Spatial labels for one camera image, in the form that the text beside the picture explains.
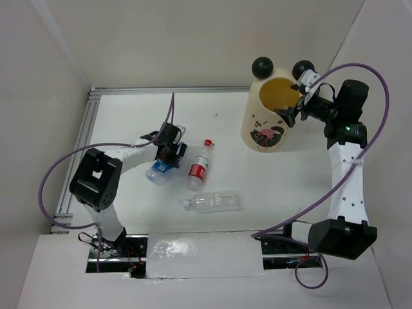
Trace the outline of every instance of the black ball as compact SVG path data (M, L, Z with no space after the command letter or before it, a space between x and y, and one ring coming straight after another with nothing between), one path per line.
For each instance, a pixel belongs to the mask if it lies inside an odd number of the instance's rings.
M267 79L273 72L273 62L268 57L259 57L252 64L252 73L257 79Z
M307 70L315 71L314 64L308 60L301 60L294 65L294 68L292 69L292 75L294 76L295 80L298 80L303 72Z

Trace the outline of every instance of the cartoon print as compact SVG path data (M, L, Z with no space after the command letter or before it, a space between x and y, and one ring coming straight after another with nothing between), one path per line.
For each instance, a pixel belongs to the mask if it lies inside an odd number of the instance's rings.
M258 145L259 150L265 151L268 147L277 145L282 139L285 130L282 127L271 127L270 129L262 129L260 131L253 130L250 136Z

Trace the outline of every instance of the white table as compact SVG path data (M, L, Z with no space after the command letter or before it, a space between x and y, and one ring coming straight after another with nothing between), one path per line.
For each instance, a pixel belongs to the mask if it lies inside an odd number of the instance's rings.
M170 97L102 96L91 143L130 143L157 129ZM317 291L301 288L293 270L263 270L251 230L272 226L327 192L330 161L323 126L315 120L298 123L279 153L249 149L239 134L246 99L245 92L177 92L174 123L187 128L183 140L189 145L181 169L160 187L144 178L150 164L122 176L115 208L128 233L152 234L152 251L154 239L174 245L164 265L151 260L148 252L147 275L152 279L85 274L89 249L77 241L78 232L41 236L19 308L390 308L371 250L356 261L327 257L330 280ZM185 189L185 177L196 146L206 138L216 147L203 191L242 191L240 212L201 215L185 211L179 203L192 196ZM89 223L83 206L74 199L71 203L73 224ZM323 220L327 210L325 203L305 219ZM165 232L183 233L159 234ZM176 245L185 239L186 245ZM204 252L212 257L205 258ZM227 259L229 252L237 258ZM299 272L310 285L324 275L320 268Z

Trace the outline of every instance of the white wall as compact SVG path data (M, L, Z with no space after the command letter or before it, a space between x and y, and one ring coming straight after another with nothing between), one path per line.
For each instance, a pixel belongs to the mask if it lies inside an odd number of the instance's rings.
M412 308L411 29L412 8L407 2L366 0L333 64L369 64L389 86L388 123L365 158L365 201L371 224L378 228L373 249L393 309ZM334 84L340 86L346 78L370 85L361 120L372 136L382 118L382 86L361 69L346 69L335 76Z
M329 68L363 0L46 0L95 87L249 86L256 57Z
M0 307L15 308L38 235L42 174L73 149L86 91L26 0L0 1ZM65 175L52 176L45 201L56 208Z

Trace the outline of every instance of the bottle with red label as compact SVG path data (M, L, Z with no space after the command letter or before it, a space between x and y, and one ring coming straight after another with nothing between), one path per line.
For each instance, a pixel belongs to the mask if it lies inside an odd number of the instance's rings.
M203 150L200 154L194 157L189 175L187 176L186 186L188 190L199 192L203 187L203 181L206 176L207 167L209 166L209 160L211 151L213 149L213 143L211 140L205 140Z

